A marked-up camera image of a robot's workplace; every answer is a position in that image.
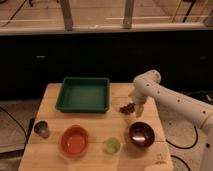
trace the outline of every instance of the green cup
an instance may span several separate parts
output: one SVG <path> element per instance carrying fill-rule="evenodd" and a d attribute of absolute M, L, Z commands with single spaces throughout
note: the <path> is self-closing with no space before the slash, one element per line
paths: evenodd
<path fill-rule="evenodd" d="M 103 143 L 103 150 L 107 154 L 116 154 L 120 150 L 121 144 L 117 138 L 109 138 Z"/>

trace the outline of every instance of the wooden tabletop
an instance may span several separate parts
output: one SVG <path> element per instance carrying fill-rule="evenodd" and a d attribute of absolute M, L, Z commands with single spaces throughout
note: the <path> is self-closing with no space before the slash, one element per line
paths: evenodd
<path fill-rule="evenodd" d="M 110 108 L 105 114 L 61 113 L 55 103 L 61 84 L 49 84 L 42 99 L 35 123 L 45 120 L 50 136 L 42 139 L 32 131 L 22 158 L 20 171 L 171 171 L 170 152 L 154 99 L 148 98 L 140 118 L 124 115 L 119 108 L 132 102 L 128 94 L 133 90 L 129 83 L 110 84 Z M 148 123 L 155 132 L 155 142 L 147 150 L 135 150 L 126 140 L 125 131 L 134 121 Z M 68 159 L 58 150 L 61 133 L 69 126 L 79 124 L 89 132 L 89 145 L 84 156 Z M 116 137 L 121 149 L 115 155 L 103 152 L 103 142 Z"/>

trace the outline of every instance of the green tray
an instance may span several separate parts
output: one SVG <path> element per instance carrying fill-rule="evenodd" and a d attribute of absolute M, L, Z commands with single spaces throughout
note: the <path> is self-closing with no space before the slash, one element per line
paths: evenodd
<path fill-rule="evenodd" d="M 66 77 L 55 107 L 64 113 L 105 113 L 109 109 L 109 79 Z"/>

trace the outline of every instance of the silver cup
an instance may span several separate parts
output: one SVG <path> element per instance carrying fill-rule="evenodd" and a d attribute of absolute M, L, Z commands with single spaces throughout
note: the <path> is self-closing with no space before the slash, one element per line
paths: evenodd
<path fill-rule="evenodd" d="M 40 135 L 42 138 L 48 138 L 50 135 L 50 130 L 46 121 L 39 121 L 34 126 L 34 132 Z"/>

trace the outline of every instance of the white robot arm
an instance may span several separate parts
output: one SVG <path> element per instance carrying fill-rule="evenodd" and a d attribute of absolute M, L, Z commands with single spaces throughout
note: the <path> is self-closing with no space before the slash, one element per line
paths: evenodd
<path fill-rule="evenodd" d="M 143 105 L 147 96 L 175 110 L 189 122 L 207 134 L 201 171 L 213 169 L 213 106 L 159 85 L 158 71 L 150 70 L 134 79 L 134 91 L 130 94 L 136 105 Z"/>

